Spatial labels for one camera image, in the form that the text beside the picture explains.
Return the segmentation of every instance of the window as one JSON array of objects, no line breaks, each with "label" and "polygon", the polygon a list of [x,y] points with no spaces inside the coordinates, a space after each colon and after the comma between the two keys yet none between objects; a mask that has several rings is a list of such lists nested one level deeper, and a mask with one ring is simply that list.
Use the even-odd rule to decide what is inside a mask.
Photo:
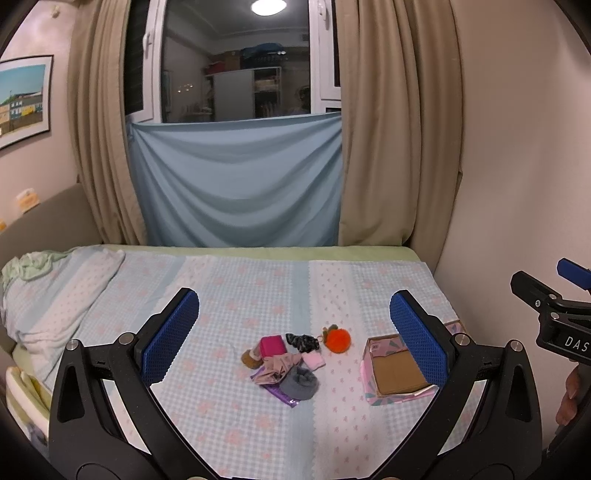
[{"label": "window", "polygon": [[313,109],[340,108],[340,58],[337,39],[336,0],[310,0],[310,34],[315,63]]},{"label": "window", "polygon": [[164,18],[164,122],[311,112],[308,0],[267,17],[254,0],[169,0]]},{"label": "window", "polygon": [[340,108],[336,0],[132,0],[130,121],[213,122]]},{"label": "window", "polygon": [[154,69],[160,69],[162,22],[157,19],[166,0],[132,0],[125,39],[124,104],[132,122],[160,121],[154,108]]}]

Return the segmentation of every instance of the window frame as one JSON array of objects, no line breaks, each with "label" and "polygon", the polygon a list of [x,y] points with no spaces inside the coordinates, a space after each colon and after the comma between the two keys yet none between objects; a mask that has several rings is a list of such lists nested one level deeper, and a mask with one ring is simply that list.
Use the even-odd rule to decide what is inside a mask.
[{"label": "window frame", "polygon": [[128,122],[162,122],[160,70],[166,5],[167,0],[150,0],[146,30],[142,39],[144,50],[144,66],[142,71],[144,108],[128,114],[125,117]]},{"label": "window frame", "polygon": [[341,108],[341,88],[335,86],[335,12],[330,0],[309,0],[312,113]]}]

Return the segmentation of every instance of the black patterned cloth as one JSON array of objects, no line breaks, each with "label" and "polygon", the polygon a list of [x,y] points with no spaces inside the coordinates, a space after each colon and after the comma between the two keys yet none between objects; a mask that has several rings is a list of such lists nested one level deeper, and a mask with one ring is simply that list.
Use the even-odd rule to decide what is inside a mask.
[{"label": "black patterned cloth", "polygon": [[314,350],[320,350],[320,342],[318,339],[310,335],[294,335],[293,333],[286,333],[285,339],[289,345],[297,348],[299,353],[310,353]]}]

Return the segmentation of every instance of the light blue checkered bedsheet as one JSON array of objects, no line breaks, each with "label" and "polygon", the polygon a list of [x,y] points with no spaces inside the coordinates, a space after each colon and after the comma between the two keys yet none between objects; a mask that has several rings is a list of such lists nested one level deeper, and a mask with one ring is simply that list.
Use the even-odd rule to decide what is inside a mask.
[{"label": "light blue checkered bedsheet", "polygon": [[[78,308],[72,308],[68,292],[81,278],[90,280],[87,288],[78,288]],[[43,345],[45,364],[34,364],[51,388],[64,338],[89,346],[137,332],[182,287],[199,294],[199,319],[165,380],[152,390],[187,441],[230,478],[369,476],[413,428],[431,398],[371,407],[359,378],[366,339],[396,332],[388,305],[400,289],[412,292],[444,323],[457,319],[419,262],[264,261],[88,247],[57,262],[50,275],[13,281],[4,298],[7,327],[28,348],[30,338]],[[53,306],[51,319],[48,306]],[[350,330],[353,345],[344,355],[323,351],[327,365],[317,371],[321,387],[312,401],[291,409],[249,379],[252,371],[240,357],[262,336],[317,336],[332,323]],[[39,344],[38,337],[47,340],[48,332],[60,341]],[[128,440],[143,447],[112,384],[108,391]],[[477,385],[445,449],[461,441],[481,392]]]}]

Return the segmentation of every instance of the hand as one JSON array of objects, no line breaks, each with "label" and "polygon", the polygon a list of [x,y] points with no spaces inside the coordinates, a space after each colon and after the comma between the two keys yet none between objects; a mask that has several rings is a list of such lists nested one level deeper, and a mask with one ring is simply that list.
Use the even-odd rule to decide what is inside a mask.
[{"label": "hand", "polygon": [[558,425],[568,425],[576,416],[577,402],[575,397],[579,393],[580,387],[579,367],[576,367],[566,379],[566,393],[556,414],[556,423]]}]

